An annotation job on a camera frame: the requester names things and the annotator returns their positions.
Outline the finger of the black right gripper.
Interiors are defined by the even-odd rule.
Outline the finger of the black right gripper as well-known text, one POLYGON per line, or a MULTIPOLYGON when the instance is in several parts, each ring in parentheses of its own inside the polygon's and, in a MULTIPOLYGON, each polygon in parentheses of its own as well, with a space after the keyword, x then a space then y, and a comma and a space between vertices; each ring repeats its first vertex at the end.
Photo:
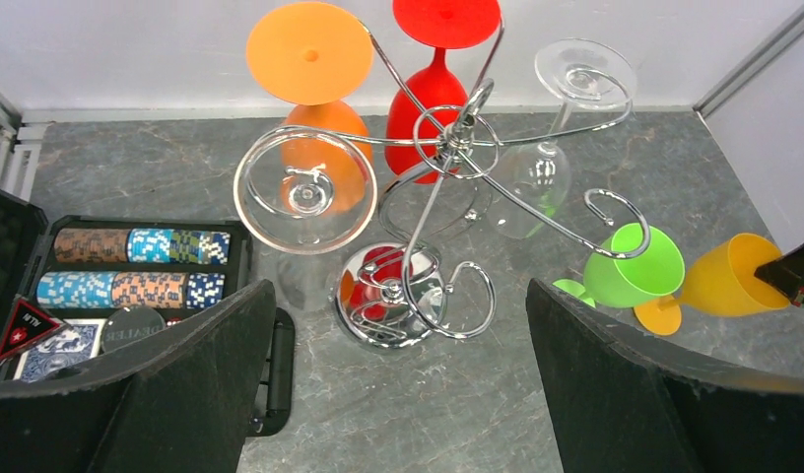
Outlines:
POLYGON ((777 289, 792 305, 804 308, 804 243, 758 267, 755 276, 777 289))

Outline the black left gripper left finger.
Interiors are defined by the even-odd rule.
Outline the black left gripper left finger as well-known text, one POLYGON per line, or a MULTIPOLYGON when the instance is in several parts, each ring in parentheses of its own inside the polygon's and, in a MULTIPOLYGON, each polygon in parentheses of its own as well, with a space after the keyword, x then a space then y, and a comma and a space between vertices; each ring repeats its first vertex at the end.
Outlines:
POLYGON ((273 331, 272 283, 34 382, 0 382, 0 472, 233 472, 273 331))

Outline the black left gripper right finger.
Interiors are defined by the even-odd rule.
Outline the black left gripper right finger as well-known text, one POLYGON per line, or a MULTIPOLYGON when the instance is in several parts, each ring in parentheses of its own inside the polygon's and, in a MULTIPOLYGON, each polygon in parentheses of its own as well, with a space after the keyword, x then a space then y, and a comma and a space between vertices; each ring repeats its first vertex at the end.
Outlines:
POLYGON ((649 336, 539 280, 526 313, 568 472, 804 472, 804 378, 649 336))

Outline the yellow plastic wine glass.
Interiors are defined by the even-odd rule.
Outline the yellow plastic wine glass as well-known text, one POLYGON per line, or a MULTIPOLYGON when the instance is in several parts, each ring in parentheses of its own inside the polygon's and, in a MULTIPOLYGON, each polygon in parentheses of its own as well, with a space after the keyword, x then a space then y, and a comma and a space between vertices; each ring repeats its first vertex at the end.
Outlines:
POLYGON ((668 336, 682 323, 682 307, 718 317, 743 317, 784 309, 790 300, 755 276, 758 267, 781 256, 763 236, 742 233, 701 256, 687 271, 678 296, 666 295, 634 308, 647 331, 668 336))

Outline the green plastic wine glass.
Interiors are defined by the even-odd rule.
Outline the green plastic wine glass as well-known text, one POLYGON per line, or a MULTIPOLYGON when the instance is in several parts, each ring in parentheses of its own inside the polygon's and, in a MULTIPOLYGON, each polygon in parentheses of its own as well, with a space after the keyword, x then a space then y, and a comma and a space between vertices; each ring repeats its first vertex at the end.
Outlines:
POLYGON ((649 246, 641 255, 614 259, 593 253, 580 282, 560 279, 554 286, 592 307, 629 308, 674 293, 685 275, 679 247, 669 235, 651 227, 649 246))

